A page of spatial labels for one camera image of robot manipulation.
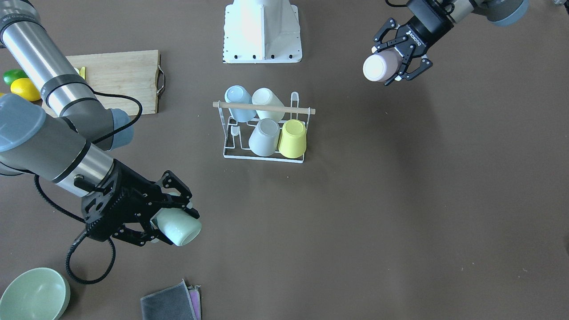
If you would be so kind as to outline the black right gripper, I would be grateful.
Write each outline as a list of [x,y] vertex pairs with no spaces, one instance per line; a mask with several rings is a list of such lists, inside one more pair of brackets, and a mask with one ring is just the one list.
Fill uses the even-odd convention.
[[114,237],[138,246],[158,241],[173,245],[155,219],[148,216],[148,205],[181,209],[199,219],[191,200],[189,187],[173,172],[167,170],[160,180],[150,181],[114,160],[98,190],[82,198],[81,210],[87,236],[93,240],[102,242]]

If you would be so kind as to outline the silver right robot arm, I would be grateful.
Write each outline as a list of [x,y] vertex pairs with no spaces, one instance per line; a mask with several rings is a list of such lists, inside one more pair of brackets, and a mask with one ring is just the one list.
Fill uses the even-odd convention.
[[143,246],[183,246],[201,231],[189,188],[172,172],[147,180],[108,152],[129,144],[132,120],[105,108],[41,25],[28,0],[1,2],[1,47],[39,91],[44,106],[1,97],[1,174],[35,174],[82,200],[83,235]]

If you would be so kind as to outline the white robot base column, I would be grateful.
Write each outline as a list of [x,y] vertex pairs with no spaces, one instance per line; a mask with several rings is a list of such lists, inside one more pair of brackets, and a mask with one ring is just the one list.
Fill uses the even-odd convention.
[[299,12],[288,0],[235,0],[225,7],[222,62],[298,63],[303,58]]

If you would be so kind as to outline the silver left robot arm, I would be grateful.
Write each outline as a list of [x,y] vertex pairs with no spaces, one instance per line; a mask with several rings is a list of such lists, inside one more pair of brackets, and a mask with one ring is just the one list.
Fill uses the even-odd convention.
[[386,86],[394,81],[411,81],[433,66],[427,51],[467,15],[474,13],[496,26],[508,26],[524,16],[529,2],[409,0],[405,7],[413,13],[406,24],[390,18],[374,35],[372,54],[362,65],[366,79]]

